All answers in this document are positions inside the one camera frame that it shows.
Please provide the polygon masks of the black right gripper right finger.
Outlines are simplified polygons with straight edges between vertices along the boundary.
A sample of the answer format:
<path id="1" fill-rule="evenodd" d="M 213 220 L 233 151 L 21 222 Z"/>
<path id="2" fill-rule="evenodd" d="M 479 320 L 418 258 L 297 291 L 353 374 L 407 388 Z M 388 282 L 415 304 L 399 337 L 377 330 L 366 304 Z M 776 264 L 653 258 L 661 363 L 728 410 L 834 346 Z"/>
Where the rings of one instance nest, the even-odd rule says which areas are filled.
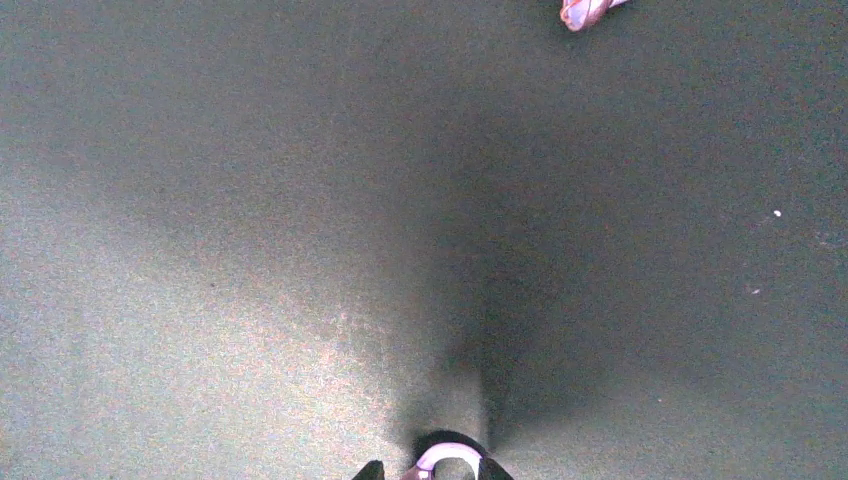
<path id="1" fill-rule="evenodd" d="M 479 461 L 478 480 L 514 480 L 493 458 L 482 457 Z"/>

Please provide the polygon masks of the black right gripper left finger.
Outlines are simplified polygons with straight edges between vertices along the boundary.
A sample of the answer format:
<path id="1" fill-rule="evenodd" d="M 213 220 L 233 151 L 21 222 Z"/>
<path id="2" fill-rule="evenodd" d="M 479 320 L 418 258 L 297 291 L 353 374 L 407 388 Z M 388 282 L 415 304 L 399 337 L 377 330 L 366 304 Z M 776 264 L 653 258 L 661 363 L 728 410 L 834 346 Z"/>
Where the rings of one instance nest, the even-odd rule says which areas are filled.
<path id="1" fill-rule="evenodd" d="M 384 463 L 380 460 L 367 462 L 352 480 L 385 480 Z"/>

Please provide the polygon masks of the lilac earbud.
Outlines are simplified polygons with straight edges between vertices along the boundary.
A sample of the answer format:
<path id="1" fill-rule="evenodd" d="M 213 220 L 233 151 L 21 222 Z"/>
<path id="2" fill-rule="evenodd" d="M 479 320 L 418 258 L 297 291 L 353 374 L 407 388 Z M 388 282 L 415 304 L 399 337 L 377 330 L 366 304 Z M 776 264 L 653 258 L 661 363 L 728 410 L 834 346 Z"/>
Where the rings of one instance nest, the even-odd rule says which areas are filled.
<path id="1" fill-rule="evenodd" d="M 435 478 L 436 464 L 448 459 L 465 462 L 475 480 L 480 478 L 481 465 L 485 455 L 471 446 L 458 442 L 442 442 L 428 448 L 401 477 L 401 480 L 428 480 Z"/>
<path id="2" fill-rule="evenodd" d="M 571 32 L 580 32 L 595 25 L 611 8 L 628 0 L 563 0 L 560 20 Z"/>

